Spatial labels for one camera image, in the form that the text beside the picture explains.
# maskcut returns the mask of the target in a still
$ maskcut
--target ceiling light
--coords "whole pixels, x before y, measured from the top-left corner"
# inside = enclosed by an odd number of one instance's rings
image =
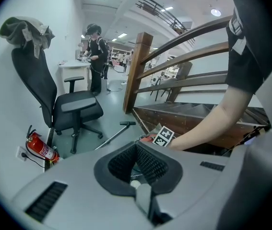
[[[217,16],[217,17],[221,16],[221,12],[217,9],[212,9],[211,13],[212,13],[212,15]]]
[[[166,10],[171,10],[171,9],[173,9],[173,7],[172,7],[172,6],[167,7],[167,8],[165,8],[165,9],[162,9],[162,10],[161,10],[161,12],[165,12]]]
[[[127,35],[126,33],[122,33],[120,36],[118,36],[118,38],[124,37],[126,35]]]

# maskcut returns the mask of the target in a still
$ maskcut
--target black office chair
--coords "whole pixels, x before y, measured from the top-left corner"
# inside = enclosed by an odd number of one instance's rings
[[[101,139],[102,132],[83,123],[98,119],[104,112],[90,91],[74,92],[75,81],[84,77],[65,79],[70,82],[70,93],[57,96],[57,87],[52,79],[44,51],[40,50],[39,59],[34,56],[33,44],[27,43],[25,49],[16,48],[12,51],[14,67],[31,94],[39,101],[43,118],[48,127],[54,127],[57,135],[69,128],[74,129],[71,153],[76,153],[77,139],[80,128],[95,132]]]

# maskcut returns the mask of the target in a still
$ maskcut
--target fire extinguisher label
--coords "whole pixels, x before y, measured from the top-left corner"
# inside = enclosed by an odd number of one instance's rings
[[[50,148],[48,145],[44,144],[43,149],[40,151],[40,154],[42,154],[47,159],[52,159],[54,157],[54,150]]]

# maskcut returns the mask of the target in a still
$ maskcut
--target wooden post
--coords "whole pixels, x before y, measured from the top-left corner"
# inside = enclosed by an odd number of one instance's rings
[[[188,74],[190,72],[191,67],[192,67],[192,63],[190,61],[179,64],[179,70],[176,75],[176,79],[178,81],[186,79],[186,77],[188,76]],[[171,89],[171,94],[170,94],[167,101],[174,102],[176,97],[178,96],[181,88],[182,87],[177,87],[177,88]]]
[[[123,103],[125,113],[130,113],[135,105],[137,94],[134,92],[139,89],[141,83],[141,79],[137,80],[137,77],[144,72],[145,68],[145,64],[141,65],[140,62],[149,54],[152,41],[152,35],[147,33],[138,34]]]

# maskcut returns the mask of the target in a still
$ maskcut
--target wall outlet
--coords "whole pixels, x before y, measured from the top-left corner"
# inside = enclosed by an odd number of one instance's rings
[[[23,158],[22,157],[22,153],[25,153],[27,154],[26,150],[22,147],[17,147],[17,150],[16,150],[16,157],[22,161],[26,161],[27,158]]]

